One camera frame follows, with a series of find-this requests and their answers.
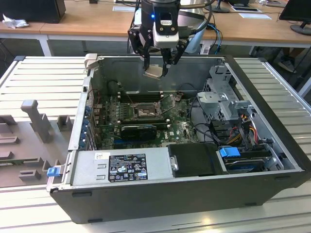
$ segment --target computer case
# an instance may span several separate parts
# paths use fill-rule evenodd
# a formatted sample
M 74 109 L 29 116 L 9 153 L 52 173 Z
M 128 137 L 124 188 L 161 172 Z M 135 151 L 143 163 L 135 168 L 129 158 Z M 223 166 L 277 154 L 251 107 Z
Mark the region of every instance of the computer case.
M 2 14 L 13 19 L 24 19 L 44 23 L 59 23 L 65 14 L 64 0 L 2 0 Z

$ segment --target power supply label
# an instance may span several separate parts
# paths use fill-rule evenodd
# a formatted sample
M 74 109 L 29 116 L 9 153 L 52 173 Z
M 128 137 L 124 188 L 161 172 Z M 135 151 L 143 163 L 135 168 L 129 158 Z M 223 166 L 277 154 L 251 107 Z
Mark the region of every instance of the power supply label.
M 111 155 L 109 157 L 110 182 L 141 181 L 148 179 L 145 154 Z

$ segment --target white paper sheet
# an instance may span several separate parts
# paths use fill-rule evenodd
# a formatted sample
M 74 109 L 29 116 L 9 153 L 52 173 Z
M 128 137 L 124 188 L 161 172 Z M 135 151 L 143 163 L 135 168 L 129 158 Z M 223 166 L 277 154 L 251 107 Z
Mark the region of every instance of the white paper sheet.
M 239 15 L 242 16 L 243 18 L 271 19 L 269 16 L 263 14 L 239 13 Z

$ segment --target sticker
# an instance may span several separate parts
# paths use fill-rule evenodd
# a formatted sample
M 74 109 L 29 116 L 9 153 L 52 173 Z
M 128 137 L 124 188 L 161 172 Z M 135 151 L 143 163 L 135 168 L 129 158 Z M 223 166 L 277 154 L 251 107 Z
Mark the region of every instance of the sticker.
M 147 179 L 148 172 L 145 154 L 109 156 L 108 180 L 110 182 L 141 181 Z
M 172 21 L 171 20 L 160 20 L 160 23 L 163 26 L 170 26 L 170 25 L 172 25 Z
M 108 159 L 109 156 L 110 156 L 110 152 L 95 153 L 95 160 Z

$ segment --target table leg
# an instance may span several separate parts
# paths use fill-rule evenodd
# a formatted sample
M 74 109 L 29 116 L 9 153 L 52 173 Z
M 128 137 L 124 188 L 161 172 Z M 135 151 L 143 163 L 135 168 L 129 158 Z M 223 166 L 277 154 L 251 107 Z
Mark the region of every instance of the table leg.
M 82 40 L 82 48 L 83 48 L 83 52 L 88 53 L 85 40 Z
M 50 42 L 48 40 L 47 36 L 42 35 L 39 39 L 42 51 L 44 53 L 44 56 L 46 57 L 52 57 L 54 56 L 53 50 L 50 46 Z
M 259 46 L 252 46 L 251 50 L 249 51 L 248 55 L 251 57 L 255 56 L 257 51 L 259 50 Z
M 301 97 L 305 97 L 306 94 L 311 90 L 311 77 L 309 78 L 309 80 L 303 85 L 303 87 L 300 89 L 300 91 L 298 92 L 298 94 Z

